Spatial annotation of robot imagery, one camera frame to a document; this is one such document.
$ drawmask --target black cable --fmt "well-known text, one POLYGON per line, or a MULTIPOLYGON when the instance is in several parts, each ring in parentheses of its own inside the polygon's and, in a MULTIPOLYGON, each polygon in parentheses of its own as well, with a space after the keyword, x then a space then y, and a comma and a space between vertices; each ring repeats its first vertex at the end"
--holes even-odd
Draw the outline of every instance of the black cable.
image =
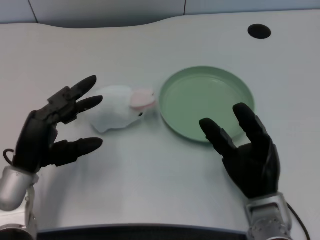
POLYGON ((302 220, 300 219, 300 217, 298 216, 298 214, 295 212, 295 210, 290 206, 290 204, 287 202, 286 203, 288 205, 288 208, 290 209, 290 211, 292 212, 292 214, 295 216, 295 218, 297 219, 297 221, 299 222, 301 228, 304 231, 304 234, 306 236, 306 240, 311 240, 309 232, 306 228, 306 226, 304 225, 304 223, 302 222, 302 220))
POLYGON ((4 157, 4 159, 6 160, 6 162, 7 162, 8 164, 10 164, 10 165, 12 166, 12 161, 11 161, 11 160, 8 158, 8 156, 7 156, 7 153, 8 153, 8 152, 13 153, 14 150, 8 148, 8 149, 6 149, 6 150, 3 151, 3 157, 4 157))

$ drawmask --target table surface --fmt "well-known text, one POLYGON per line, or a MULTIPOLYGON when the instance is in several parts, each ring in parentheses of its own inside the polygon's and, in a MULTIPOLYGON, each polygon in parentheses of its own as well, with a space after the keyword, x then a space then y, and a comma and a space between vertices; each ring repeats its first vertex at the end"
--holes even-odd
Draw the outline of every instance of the table surface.
MULTIPOLYGON (((0 146, 14 148, 28 113, 64 86, 97 75, 153 87, 193 66, 214 66, 252 90, 281 161, 279 191, 316 239, 320 226, 320 10, 175 17, 134 27, 0 25, 0 146), (247 29, 264 24, 271 37, 247 29)), ((209 144, 169 130, 155 111, 127 129, 96 133, 79 116, 57 140, 101 137, 77 163, 39 172, 40 230, 100 224, 182 224, 246 231, 243 196, 209 144)), ((236 145, 247 143, 243 137, 236 145)), ((0 161, 0 171, 6 166, 0 161)), ((294 221, 292 235, 304 239, 294 221)))

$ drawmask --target round hole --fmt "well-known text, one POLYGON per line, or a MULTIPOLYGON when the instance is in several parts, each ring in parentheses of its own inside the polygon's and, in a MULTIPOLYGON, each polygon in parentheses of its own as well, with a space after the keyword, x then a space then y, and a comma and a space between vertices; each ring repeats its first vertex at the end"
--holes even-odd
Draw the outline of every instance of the round hole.
POLYGON ((248 28, 248 33, 255 39, 267 39, 271 36, 271 30, 262 24, 253 24, 248 28))

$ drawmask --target stuffed bunny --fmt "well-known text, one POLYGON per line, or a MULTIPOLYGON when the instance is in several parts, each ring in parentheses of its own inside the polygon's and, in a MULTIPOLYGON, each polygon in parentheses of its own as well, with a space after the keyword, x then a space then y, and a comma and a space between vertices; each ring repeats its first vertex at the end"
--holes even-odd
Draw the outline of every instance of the stuffed bunny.
POLYGON ((153 90, 133 90, 122 85, 100 88, 94 95, 103 96, 103 100, 98 106, 87 111, 87 116, 99 133, 127 127, 139 120, 156 102, 153 90))

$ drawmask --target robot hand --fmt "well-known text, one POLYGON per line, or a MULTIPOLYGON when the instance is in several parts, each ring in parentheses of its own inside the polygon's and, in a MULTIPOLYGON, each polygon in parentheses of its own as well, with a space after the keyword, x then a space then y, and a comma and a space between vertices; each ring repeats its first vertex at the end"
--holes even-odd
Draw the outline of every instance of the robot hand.
POLYGON ((287 202, 278 192, 280 161, 276 145, 258 116, 244 103, 233 112, 251 143, 236 147, 226 131, 209 118, 200 120, 206 138, 223 156, 233 182, 249 199, 246 213, 250 222, 248 239, 290 240, 292 227, 287 202))
POLYGON ((236 148, 225 130, 209 118, 199 122, 206 138, 223 156, 227 173, 247 198, 277 193, 280 161, 276 145, 247 105, 236 104, 233 112, 251 143, 236 148))
POLYGON ((38 181, 37 172, 47 165, 59 167, 73 163, 78 157, 89 154, 102 145, 103 140, 97 137, 54 143, 58 135, 58 123, 68 124, 77 119, 79 113, 102 102, 102 96, 76 102, 96 81, 96 76, 90 76, 72 88, 65 87, 50 97, 48 105, 32 111, 27 117, 15 151, 7 149, 3 152, 11 166, 5 167, 0 181, 0 234, 22 233, 35 239, 37 231, 32 208, 33 185, 38 181), (7 157, 7 152, 14 152, 12 161, 7 157), (3 211, 14 214, 2 214, 3 211))

